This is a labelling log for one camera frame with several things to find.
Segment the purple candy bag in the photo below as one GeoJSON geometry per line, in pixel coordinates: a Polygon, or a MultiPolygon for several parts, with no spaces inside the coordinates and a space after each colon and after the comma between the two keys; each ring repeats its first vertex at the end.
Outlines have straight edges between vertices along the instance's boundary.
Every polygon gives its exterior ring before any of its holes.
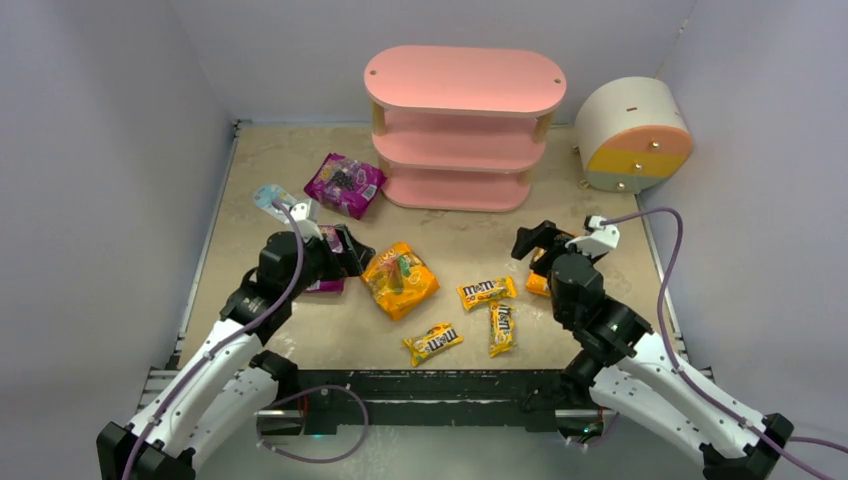
{"type": "MultiPolygon", "coordinates": [[[[324,235],[324,238],[327,239],[327,243],[330,245],[330,250],[335,253],[341,253],[344,249],[342,248],[342,241],[339,240],[339,236],[336,234],[336,229],[332,225],[319,225],[318,229],[321,230],[321,233],[324,235]]],[[[305,290],[306,293],[318,293],[318,292],[341,292],[344,290],[344,279],[341,280],[329,280],[322,281],[318,280],[313,283],[305,290]]]]}
{"type": "Polygon", "coordinates": [[[385,181],[379,168],[331,153],[303,191],[325,207],[359,220],[385,181]]]}

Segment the beige table surface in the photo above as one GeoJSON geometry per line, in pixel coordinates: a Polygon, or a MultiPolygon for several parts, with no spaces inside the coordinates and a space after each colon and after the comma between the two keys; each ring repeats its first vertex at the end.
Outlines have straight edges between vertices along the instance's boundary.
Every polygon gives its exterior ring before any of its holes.
{"type": "MultiPolygon", "coordinates": [[[[337,294],[303,294],[294,314],[267,348],[309,369],[409,368],[401,339],[423,334],[436,323],[452,322],[464,343],[440,353],[419,368],[562,368],[579,351],[571,334],[557,324],[546,297],[524,290],[528,261],[509,254],[518,227],[551,220],[579,233],[587,214],[616,217],[637,210],[632,195],[581,190],[580,159],[571,154],[574,131],[553,128],[544,157],[533,172],[530,196],[510,213],[471,213],[404,209],[378,195],[362,220],[324,210],[319,223],[346,223],[354,237],[379,252],[405,241],[437,276],[441,289],[416,310],[392,322],[357,278],[337,294]],[[466,313],[456,287],[511,275],[519,286],[516,308],[518,347],[489,358],[488,310],[466,313]]],[[[208,255],[191,312],[181,364],[208,335],[218,311],[242,275],[257,264],[259,251],[282,224],[252,200],[261,185],[276,183],[298,198],[328,152],[376,165],[367,126],[244,128],[224,190],[208,255]]],[[[607,292],[644,316],[656,328],[659,279],[642,223],[623,224],[621,242],[598,263],[607,292]]]]}

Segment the shelf tier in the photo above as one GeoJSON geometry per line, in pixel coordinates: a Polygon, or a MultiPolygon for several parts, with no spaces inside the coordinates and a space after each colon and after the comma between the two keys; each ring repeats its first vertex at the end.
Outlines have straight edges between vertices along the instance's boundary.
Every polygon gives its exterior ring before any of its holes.
{"type": "Polygon", "coordinates": [[[517,173],[393,168],[383,193],[401,207],[508,212],[530,193],[530,184],[521,177],[517,173]]]}
{"type": "Polygon", "coordinates": [[[535,118],[565,95],[565,75],[536,52],[403,45],[365,67],[365,88],[391,109],[535,118]]]}
{"type": "Polygon", "coordinates": [[[386,133],[372,135],[393,166],[467,172],[521,172],[545,152],[533,142],[536,123],[524,118],[386,112],[386,133]]]}

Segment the gummy candy bag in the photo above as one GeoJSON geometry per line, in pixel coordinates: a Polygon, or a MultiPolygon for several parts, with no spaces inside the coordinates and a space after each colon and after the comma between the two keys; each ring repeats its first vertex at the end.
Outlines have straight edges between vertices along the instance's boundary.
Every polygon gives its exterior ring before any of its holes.
{"type": "Polygon", "coordinates": [[[374,257],[361,278],[377,305],[394,321],[439,289],[435,275],[404,242],[374,257]]]}

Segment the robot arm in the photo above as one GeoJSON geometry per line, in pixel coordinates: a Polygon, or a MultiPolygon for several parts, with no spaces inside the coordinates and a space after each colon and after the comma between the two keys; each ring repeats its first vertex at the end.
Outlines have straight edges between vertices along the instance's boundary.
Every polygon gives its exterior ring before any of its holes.
{"type": "Polygon", "coordinates": [[[128,424],[112,422],[100,433],[97,450],[104,480],[121,478],[132,445],[154,421],[154,412],[163,399],[181,383],[181,390],[153,423],[135,459],[133,472],[139,480],[194,478],[211,452],[254,412],[299,391],[297,367],[279,355],[260,350],[291,316],[292,300],[307,287],[319,280],[358,276],[375,254],[343,225],[335,227],[342,248],[331,250],[312,220],[310,207],[301,203],[290,211],[302,235],[304,254],[300,276],[288,298],[259,327],[239,333],[266,312],[292,280],[298,239],[292,232],[278,232],[268,238],[258,267],[244,275],[203,346],[169,386],[128,424]],[[233,335],[213,356],[211,348],[233,335]],[[234,378],[248,363],[249,368],[234,378]],[[191,375],[195,367],[199,369],[191,375]]]}
{"type": "Polygon", "coordinates": [[[588,390],[598,405],[633,418],[675,444],[704,465],[708,479],[765,479],[779,459],[777,452],[748,425],[739,425],[698,395],[679,370],[685,369],[699,388],[733,405],[736,413],[781,446],[792,433],[792,424],[779,414],[764,416],[743,405],[679,356],[672,363],[663,339],[648,322],[606,295],[603,275],[594,263],[609,251],[604,248],[615,247],[618,231],[597,228],[603,220],[588,217],[587,235],[577,238],[548,221],[532,230],[522,228],[513,248],[514,258],[535,247],[546,250],[530,267],[548,279],[554,319],[583,347],[565,370],[566,383],[588,390]]]}

